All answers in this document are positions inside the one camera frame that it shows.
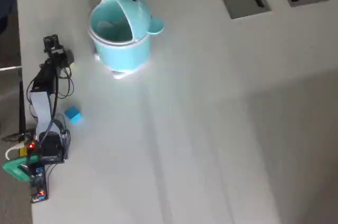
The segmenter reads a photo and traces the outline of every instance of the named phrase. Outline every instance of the teal bin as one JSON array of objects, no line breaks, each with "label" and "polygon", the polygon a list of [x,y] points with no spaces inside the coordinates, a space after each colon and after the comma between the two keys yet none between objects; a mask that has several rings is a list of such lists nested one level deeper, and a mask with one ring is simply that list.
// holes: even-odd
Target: teal bin
[{"label": "teal bin", "polygon": [[142,66],[149,59],[151,35],[163,28],[144,0],[101,0],[89,20],[89,35],[101,61],[117,72]]}]

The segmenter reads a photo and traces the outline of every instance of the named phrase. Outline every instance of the floor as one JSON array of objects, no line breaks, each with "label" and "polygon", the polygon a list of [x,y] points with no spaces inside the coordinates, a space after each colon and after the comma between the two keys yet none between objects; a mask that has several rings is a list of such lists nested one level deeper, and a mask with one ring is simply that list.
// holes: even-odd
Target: floor
[{"label": "floor", "polygon": [[[0,68],[20,64],[17,15],[11,15],[7,30],[0,36]],[[0,72],[0,138],[16,133],[19,120],[19,82],[17,70]],[[0,161],[11,143],[0,141]],[[3,223],[30,224],[29,185],[0,169],[0,216]]]}]

